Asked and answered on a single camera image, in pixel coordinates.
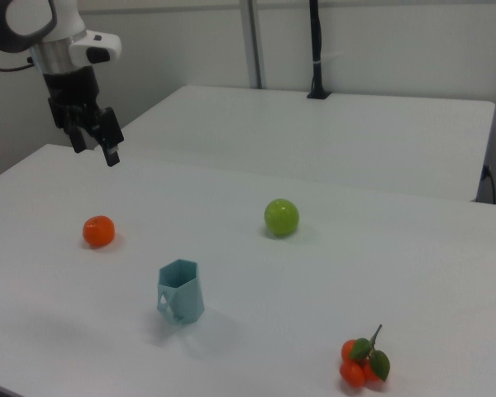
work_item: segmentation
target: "white wall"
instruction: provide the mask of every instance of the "white wall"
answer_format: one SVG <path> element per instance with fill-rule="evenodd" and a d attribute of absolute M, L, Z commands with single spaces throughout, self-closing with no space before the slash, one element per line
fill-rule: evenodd
<path fill-rule="evenodd" d="M 237 0 L 183 0 L 184 7 L 155 1 L 155 9 L 83 13 L 88 29 L 122 39 L 121 59 L 95 67 L 98 103 L 113 107 L 122 127 L 185 84 L 250 87 L 251 48 Z M 92 10 L 101 2 L 81 4 Z M 27 56 L 0 55 L 0 66 L 23 65 Z M 53 123 L 47 97 L 34 69 L 0 74 L 0 174 L 46 143 L 69 144 Z"/>
<path fill-rule="evenodd" d="M 258 11 L 265 86 L 308 91 L 308 8 L 275 3 Z M 496 103 L 496 4 L 322 7 L 320 18 L 332 91 Z M 496 116 L 486 162 L 496 179 Z M 480 198 L 490 200 L 487 182 Z"/>
<path fill-rule="evenodd" d="M 122 57 L 99 65 L 101 106 L 122 125 L 186 84 L 250 87 L 238 9 L 83 14 L 89 29 L 117 34 Z"/>
<path fill-rule="evenodd" d="M 0 55 L 0 67 L 24 65 L 28 55 Z M 0 174 L 46 143 L 68 138 L 55 127 L 42 76 L 33 68 L 0 73 Z"/>

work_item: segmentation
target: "cup handle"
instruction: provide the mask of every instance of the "cup handle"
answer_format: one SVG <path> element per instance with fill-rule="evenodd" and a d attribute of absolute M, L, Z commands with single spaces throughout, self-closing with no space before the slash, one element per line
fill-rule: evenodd
<path fill-rule="evenodd" d="M 158 302 L 158 309 L 166 318 L 171 320 L 170 322 L 179 323 L 182 318 L 174 315 L 173 309 L 170 305 L 170 301 L 171 299 L 169 298 L 169 295 L 163 292 L 160 296 L 160 301 Z"/>

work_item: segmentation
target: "green leaf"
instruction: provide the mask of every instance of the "green leaf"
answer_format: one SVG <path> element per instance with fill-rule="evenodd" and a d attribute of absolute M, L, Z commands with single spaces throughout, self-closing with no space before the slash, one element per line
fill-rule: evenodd
<path fill-rule="evenodd" d="M 389 374 L 388 356 L 380 350 L 375 350 L 370 354 L 370 365 L 374 374 L 385 382 Z"/>
<path fill-rule="evenodd" d="M 349 353 L 349 358 L 354 361 L 362 361 L 370 354 L 370 350 L 371 342 L 361 337 L 360 339 L 356 339 L 353 349 Z"/>

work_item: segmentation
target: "power cord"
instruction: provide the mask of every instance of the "power cord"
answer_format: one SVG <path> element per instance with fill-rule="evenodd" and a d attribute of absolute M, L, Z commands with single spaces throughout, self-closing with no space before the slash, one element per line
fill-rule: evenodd
<path fill-rule="evenodd" d="M 19 66 L 18 68 L 12 68 L 12 69 L 0 68 L 0 72 L 18 72 L 20 70 L 25 70 L 25 69 L 32 68 L 34 66 L 33 65 L 33 59 L 31 57 L 29 57 L 27 59 L 27 62 L 28 62 L 28 65 Z"/>
<path fill-rule="evenodd" d="M 494 187 L 493 174 L 490 172 L 490 165 L 484 165 L 483 166 L 483 169 L 481 170 L 480 181 L 487 179 L 487 177 L 490 178 L 490 184 L 493 188 L 493 204 L 496 204 L 496 188 Z"/>

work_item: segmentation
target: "black pole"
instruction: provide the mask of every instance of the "black pole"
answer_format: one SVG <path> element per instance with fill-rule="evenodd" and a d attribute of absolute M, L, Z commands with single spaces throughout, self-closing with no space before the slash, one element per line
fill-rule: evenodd
<path fill-rule="evenodd" d="M 311 9 L 311 37 L 312 37 L 312 77 L 311 93 L 307 98 L 325 99 L 331 93 L 323 89 L 322 83 L 322 25 L 317 13 L 317 0 L 309 0 Z"/>

